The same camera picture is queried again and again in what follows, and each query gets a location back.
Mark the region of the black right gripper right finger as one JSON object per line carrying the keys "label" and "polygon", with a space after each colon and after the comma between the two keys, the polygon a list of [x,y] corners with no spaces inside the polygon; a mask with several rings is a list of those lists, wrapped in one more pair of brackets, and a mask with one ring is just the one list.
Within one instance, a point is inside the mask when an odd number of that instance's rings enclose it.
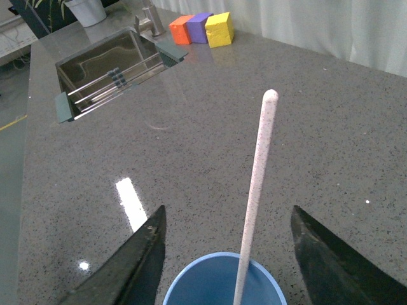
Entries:
{"label": "black right gripper right finger", "polygon": [[291,214],[295,256],[313,304],[406,304],[406,286],[300,206]]}

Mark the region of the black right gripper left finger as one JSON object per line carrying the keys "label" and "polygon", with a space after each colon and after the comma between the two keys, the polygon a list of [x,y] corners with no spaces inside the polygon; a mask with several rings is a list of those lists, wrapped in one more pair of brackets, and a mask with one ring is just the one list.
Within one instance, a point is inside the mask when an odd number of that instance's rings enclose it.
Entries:
{"label": "black right gripper left finger", "polygon": [[154,304],[165,260],[166,210],[156,212],[60,304]]}

